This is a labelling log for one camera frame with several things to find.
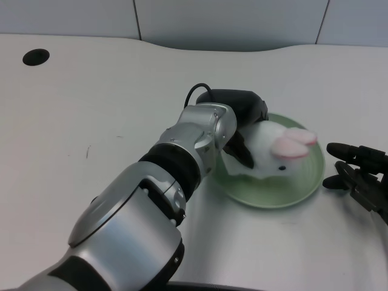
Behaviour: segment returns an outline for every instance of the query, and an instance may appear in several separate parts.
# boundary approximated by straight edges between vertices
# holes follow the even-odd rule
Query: bunny ear
[[[298,159],[309,154],[309,149],[290,138],[280,137],[271,145],[271,152],[277,158]]]
[[[298,141],[302,144],[305,144],[307,146],[312,146],[316,143],[316,134],[313,132],[310,132],[306,129],[298,129],[296,127],[293,127],[291,129],[287,129],[284,132],[284,136],[286,138],[293,139],[294,141]]]

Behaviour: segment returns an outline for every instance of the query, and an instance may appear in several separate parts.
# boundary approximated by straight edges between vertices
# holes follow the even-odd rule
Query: white rabbit toy
[[[226,170],[231,176],[249,175],[258,179],[292,175],[308,156],[308,146],[317,140],[313,132],[296,127],[288,129],[273,121],[257,122],[239,132],[255,165],[250,169],[222,151]]]

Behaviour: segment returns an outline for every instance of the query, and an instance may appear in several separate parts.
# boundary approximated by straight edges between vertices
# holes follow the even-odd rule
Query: ceramic plate
[[[286,127],[304,127],[296,121],[270,113],[269,120]],[[229,176],[225,165],[218,157],[213,178],[233,199],[260,208],[281,208],[294,205],[309,197],[321,184],[325,160],[319,144],[310,148],[310,154],[292,177],[269,177],[258,180],[246,175]]]

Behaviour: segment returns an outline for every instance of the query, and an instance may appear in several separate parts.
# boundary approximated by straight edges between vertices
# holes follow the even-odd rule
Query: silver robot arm
[[[229,106],[187,106],[151,150],[92,201],[62,259],[16,290],[162,288],[183,258],[176,226],[186,217],[186,202],[235,131]]]

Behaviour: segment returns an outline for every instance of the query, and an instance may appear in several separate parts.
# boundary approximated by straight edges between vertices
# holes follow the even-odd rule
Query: white table
[[[256,92],[271,112],[316,131],[323,147],[388,150],[388,48],[190,52],[131,39],[24,35],[0,35],[0,43],[0,289],[62,256],[78,216],[176,122],[198,82]],[[51,57],[27,67],[22,57],[35,48]],[[326,176],[335,174],[335,158],[326,154],[326,162]],[[388,290],[387,227],[348,195],[320,189],[298,206],[258,210],[208,180],[181,231],[186,254],[176,281]]]

